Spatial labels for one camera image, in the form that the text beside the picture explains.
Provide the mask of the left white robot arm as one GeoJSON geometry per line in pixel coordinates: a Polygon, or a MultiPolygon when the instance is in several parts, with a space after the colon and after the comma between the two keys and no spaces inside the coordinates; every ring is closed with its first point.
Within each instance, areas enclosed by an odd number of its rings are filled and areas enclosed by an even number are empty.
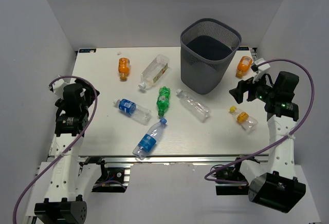
{"type": "Polygon", "coordinates": [[[79,152],[84,134],[97,107],[99,91],[87,80],[76,77],[66,83],[58,77],[50,83],[50,90],[59,96],[55,106],[55,156],[47,167],[52,170],[49,187],[43,202],[35,204],[34,214],[42,223],[85,223],[87,197],[93,184],[108,178],[108,169],[100,164],[80,169],[79,152]]]}

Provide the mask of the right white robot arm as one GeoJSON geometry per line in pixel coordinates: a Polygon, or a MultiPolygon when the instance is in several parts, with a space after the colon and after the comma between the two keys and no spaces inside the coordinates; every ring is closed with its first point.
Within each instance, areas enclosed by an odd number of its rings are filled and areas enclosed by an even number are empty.
{"type": "Polygon", "coordinates": [[[288,213],[306,193],[306,185],[299,182],[295,171],[294,137],[289,134],[299,119],[298,105],[293,103],[299,77],[281,71],[271,84],[266,76],[258,80],[240,80],[230,94],[242,103],[244,93],[248,101],[259,99],[265,103],[269,128],[269,158],[263,170],[255,157],[236,163],[233,178],[248,182],[249,201],[288,213]]]}

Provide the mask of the clear crushed bottle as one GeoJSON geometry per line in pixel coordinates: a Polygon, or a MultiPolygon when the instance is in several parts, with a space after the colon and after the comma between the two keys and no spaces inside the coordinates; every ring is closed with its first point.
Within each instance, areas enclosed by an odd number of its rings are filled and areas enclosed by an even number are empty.
{"type": "Polygon", "coordinates": [[[200,122],[204,122],[210,117],[211,110],[204,103],[200,102],[197,97],[182,89],[177,89],[176,95],[181,105],[188,110],[200,122]]]}

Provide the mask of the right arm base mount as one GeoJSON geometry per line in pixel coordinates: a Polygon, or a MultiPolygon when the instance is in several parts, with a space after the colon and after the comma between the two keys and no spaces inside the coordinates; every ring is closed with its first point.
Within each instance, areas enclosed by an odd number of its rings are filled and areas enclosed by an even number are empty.
{"type": "Polygon", "coordinates": [[[217,196],[247,196],[249,184],[244,183],[246,178],[240,173],[241,163],[231,165],[211,175],[216,180],[235,181],[236,183],[216,183],[217,196]]]}

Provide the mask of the green plastic bottle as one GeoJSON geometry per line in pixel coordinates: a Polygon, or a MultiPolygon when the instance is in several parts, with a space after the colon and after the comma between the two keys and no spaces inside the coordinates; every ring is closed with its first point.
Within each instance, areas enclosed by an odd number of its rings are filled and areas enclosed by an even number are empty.
{"type": "Polygon", "coordinates": [[[167,88],[165,86],[159,89],[159,95],[157,98],[156,105],[158,109],[158,115],[160,117],[163,117],[169,108],[170,93],[170,88],[167,88]]]}

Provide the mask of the yellow cap orange label bottle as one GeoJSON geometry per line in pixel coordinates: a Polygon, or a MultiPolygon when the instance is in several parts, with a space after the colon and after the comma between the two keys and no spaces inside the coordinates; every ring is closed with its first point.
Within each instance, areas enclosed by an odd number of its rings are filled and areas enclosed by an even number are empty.
{"type": "Polygon", "coordinates": [[[235,121],[247,132],[252,131],[258,124],[256,119],[238,109],[236,106],[231,106],[229,112],[234,117],[235,121]]]}

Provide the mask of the grey mesh waste bin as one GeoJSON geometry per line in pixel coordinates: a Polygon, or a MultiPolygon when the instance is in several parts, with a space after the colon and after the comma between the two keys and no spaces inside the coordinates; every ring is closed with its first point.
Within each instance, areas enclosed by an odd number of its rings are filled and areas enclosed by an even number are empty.
{"type": "Polygon", "coordinates": [[[239,32],[212,19],[202,18],[180,35],[180,76],[194,92],[210,93],[222,80],[242,42],[239,32]]]}

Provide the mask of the clear square juice bottle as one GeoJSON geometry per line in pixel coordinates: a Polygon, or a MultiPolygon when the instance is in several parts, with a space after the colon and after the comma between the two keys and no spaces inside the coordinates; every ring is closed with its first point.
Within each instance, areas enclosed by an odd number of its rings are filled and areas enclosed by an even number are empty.
{"type": "Polygon", "coordinates": [[[148,90],[153,87],[169,67],[169,58],[159,54],[141,73],[139,89],[148,90]]]}

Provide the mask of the blue label bottle white cap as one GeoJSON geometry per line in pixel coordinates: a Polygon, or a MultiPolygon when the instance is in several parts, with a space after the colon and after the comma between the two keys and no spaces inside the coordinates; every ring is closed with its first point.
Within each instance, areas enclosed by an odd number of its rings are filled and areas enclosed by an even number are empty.
{"type": "Polygon", "coordinates": [[[140,124],[147,125],[151,119],[152,112],[133,101],[127,99],[115,99],[113,104],[127,117],[140,124]]]}

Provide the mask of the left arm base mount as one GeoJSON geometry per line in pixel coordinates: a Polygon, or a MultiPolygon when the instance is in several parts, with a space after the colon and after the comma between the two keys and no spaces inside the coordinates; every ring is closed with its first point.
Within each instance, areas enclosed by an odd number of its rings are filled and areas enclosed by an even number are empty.
{"type": "Polygon", "coordinates": [[[92,192],[96,193],[124,193],[125,189],[113,181],[117,181],[127,188],[130,177],[130,165],[110,162],[102,157],[87,157],[79,161],[79,176],[87,165],[96,164],[99,178],[95,182],[92,192]]]}

